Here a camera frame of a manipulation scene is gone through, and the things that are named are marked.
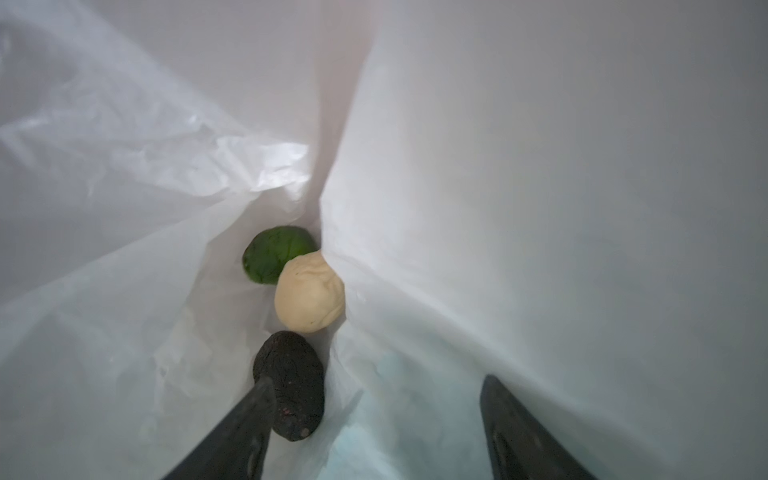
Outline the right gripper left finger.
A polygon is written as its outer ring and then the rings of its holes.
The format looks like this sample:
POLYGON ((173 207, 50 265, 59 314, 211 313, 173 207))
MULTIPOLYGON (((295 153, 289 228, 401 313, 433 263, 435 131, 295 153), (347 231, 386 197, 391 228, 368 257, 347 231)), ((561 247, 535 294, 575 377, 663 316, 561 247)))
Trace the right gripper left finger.
POLYGON ((274 385, 265 377, 164 479, 260 479, 275 412, 274 385))

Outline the white plastic bag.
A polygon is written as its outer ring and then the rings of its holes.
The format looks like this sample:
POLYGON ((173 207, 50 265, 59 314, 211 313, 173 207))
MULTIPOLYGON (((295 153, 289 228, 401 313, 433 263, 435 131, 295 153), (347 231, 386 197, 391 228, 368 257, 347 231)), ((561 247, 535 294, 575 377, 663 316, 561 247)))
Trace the white plastic bag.
POLYGON ((268 479, 488 479, 495 375, 601 479, 767 475, 763 1, 5 1, 1 475, 159 479, 346 287, 268 479))

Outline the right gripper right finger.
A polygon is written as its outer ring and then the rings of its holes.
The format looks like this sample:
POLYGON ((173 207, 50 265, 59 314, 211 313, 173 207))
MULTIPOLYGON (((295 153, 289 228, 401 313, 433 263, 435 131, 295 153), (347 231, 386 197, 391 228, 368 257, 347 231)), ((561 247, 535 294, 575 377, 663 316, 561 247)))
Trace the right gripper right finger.
POLYGON ((480 411, 495 480, 595 480, 494 375, 484 378, 480 411))

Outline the dark avocado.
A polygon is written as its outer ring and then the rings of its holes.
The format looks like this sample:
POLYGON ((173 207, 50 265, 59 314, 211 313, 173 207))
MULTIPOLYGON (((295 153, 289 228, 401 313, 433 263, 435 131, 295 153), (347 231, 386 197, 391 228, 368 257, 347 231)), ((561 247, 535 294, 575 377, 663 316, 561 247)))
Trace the dark avocado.
POLYGON ((325 413, 325 369, 310 343, 291 331, 272 334, 255 356, 253 378, 273 382, 276 413, 273 431, 297 442, 312 435, 325 413))

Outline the green lime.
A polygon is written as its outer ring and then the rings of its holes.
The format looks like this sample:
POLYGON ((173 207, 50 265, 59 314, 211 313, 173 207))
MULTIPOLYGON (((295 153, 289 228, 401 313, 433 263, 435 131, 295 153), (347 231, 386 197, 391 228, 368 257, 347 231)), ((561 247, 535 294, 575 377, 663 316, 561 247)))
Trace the green lime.
POLYGON ((277 226, 260 232, 251 240, 243 252, 242 266, 251 281, 276 285, 290 260, 318 249, 308 230, 292 225, 277 226))

